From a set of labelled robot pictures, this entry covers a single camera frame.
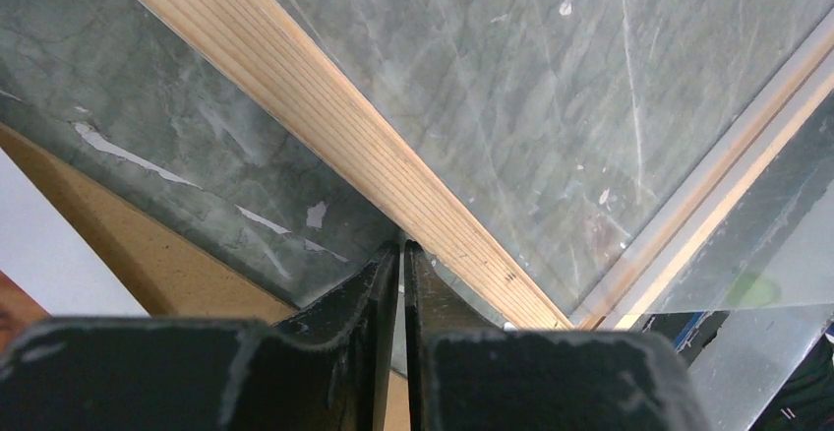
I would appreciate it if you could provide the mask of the clear acrylic sheet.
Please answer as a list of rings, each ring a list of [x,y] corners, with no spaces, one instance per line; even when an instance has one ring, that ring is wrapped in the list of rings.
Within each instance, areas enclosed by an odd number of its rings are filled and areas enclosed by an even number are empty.
[[[277,0],[578,304],[833,0]],[[1,120],[304,306],[395,225],[137,0],[1,0]]]

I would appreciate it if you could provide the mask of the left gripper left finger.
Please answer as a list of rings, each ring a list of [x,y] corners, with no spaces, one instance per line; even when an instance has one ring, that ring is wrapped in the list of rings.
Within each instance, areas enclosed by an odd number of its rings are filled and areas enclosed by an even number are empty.
[[[5,430],[379,430],[399,248],[276,323],[47,319],[1,360]]]

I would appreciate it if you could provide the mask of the white wooden picture frame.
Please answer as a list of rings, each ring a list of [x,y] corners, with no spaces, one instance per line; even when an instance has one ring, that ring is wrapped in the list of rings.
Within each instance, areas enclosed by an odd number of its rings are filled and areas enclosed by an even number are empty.
[[[833,88],[826,17],[565,315],[275,0],[139,0],[521,328],[627,329]]]

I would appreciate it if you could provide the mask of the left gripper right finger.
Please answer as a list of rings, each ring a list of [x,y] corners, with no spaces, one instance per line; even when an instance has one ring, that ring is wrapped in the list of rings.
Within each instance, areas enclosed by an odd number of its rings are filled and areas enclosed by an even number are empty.
[[[685,364],[664,337],[505,331],[403,246],[407,380],[415,430],[705,430]]]

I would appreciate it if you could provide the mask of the brown backing board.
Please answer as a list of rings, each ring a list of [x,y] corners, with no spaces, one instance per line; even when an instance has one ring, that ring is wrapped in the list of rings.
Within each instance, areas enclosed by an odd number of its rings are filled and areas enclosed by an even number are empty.
[[[294,313],[250,281],[8,127],[1,147],[152,314]]]

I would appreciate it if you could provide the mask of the glossy photo print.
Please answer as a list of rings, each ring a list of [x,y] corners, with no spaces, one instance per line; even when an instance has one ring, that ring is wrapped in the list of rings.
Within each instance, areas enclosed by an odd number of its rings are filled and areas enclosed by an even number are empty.
[[[148,314],[18,165],[1,153],[1,348],[48,317]]]

